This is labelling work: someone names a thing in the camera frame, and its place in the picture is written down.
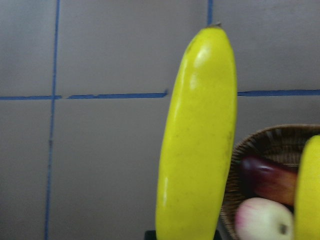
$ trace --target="wicker basket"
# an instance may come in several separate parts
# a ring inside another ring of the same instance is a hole
[[[278,125],[250,135],[234,148],[220,215],[226,231],[233,240],[239,239],[234,225],[236,210],[242,201],[254,197],[241,191],[237,167],[242,157],[258,154],[298,168],[305,143],[314,135],[320,135],[320,125]]]

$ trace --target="fruit basket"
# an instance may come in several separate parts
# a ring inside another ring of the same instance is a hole
[[[220,214],[222,223],[233,240],[239,239],[235,232],[236,210],[244,200],[254,197],[243,191],[239,176],[241,159],[247,155],[259,155],[297,169],[306,141],[319,134],[320,125],[277,125],[259,130],[235,146]]]

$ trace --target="gray floor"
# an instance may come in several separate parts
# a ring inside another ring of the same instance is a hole
[[[0,97],[50,96],[53,72],[59,96],[53,131],[50,97],[0,98],[0,239],[143,239],[155,228],[170,92],[207,24],[207,1],[61,0],[58,22],[56,5],[0,3]],[[320,88],[318,0],[215,0],[213,9],[234,48],[239,92]],[[320,95],[239,96],[235,143],[274,125],[318,124],[319,109]]]

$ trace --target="banana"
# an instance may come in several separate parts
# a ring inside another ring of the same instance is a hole
[[[233,49],[218,26],[184,52],[161,147],[157,240],[212,240],[224,197],[237,115]]]
[[[305,144],[294,200],[294,239],[320,239],[320,135]]]

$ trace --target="yellow banana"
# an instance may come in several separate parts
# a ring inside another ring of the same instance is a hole
[[[237,111],[232,47],[220,27],[188,45],[174,84],[157,187],[157,240],[212,240],[230,168]]]
[[[305,144],[294,201],[294,239],[320,239],[320,136]]]

